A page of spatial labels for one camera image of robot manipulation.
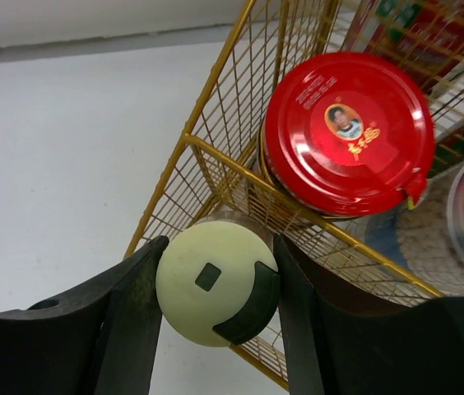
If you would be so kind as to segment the red-cap dark sauce jar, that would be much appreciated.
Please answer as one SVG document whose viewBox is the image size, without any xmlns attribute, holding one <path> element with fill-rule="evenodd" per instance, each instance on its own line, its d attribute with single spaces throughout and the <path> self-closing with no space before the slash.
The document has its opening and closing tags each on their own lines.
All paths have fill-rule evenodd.
<svg viewBox="0 0 464 395">
<path fill-rule="evenodd" d="M 298 202 L 331 216 L 416 207 L 436 152 L 422 90 L 369 53 L 312 57 L 273 91 L 262 127 L 269 173 Z"/>
</svg>

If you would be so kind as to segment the silver-cap blue-label shaker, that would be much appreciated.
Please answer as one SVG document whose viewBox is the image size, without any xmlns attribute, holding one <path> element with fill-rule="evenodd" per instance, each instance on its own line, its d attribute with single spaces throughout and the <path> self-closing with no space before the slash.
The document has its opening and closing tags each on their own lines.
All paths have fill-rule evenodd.
<svg viewBox="0 0 464 395">
<path fill-rule="evenodd" d="M 464 163 L 430 182 L 421 203 L 370 216 L 363 241 L 449 296 L 464 296 Z"/>
</svg>

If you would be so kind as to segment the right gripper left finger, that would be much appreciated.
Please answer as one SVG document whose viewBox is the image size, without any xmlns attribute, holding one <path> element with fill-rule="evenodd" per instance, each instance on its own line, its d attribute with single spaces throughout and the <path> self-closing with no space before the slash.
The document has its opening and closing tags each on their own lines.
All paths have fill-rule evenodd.
<svg viewBox="0 0 464 395">
<path fill-rule="evenodd" d="M 0 313 L 0 394 L 147 394 L 162 313 L 158 236 L 78 286 Z"/>
</svg>

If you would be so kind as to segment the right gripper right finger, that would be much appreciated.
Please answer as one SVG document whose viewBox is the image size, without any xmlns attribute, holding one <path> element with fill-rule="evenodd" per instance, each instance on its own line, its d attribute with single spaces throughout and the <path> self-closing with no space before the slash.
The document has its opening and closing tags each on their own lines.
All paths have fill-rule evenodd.
<svg viewBox="0 0 464 395">
<path fill-rule="evenodd" d="M 279 315 L 293 394 L 464 394 L 464 297 L 415 307 L 319 266 L 283 235 Z"/>
</svg>

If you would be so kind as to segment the yellow-cap beige jar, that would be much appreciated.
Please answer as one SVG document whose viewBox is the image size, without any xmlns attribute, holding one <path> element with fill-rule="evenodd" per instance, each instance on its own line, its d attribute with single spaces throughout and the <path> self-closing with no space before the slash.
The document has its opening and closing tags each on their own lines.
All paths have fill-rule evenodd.
<svg viewBox="0 0 464 395">
<path fill-rule="evenodd" d="M 155 288 L 166 320 L 189 341 L 244 344 L 269 324 L 280 299 L 273 235 L 237 211 L 206 216 L 169 242 Z"/>
</svg>

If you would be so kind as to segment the tall black-cap glass bottle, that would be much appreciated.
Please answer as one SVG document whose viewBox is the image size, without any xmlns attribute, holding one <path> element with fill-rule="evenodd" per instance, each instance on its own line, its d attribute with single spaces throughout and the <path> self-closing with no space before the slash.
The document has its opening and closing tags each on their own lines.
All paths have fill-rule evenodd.
<svg viewBox="0 0 464 395">
<path fill-rule="evenodd" d="M 464 74 L 464 1 L 363 1 L 343 49 L 385 58 L 437 98 Z"/>
</svg>

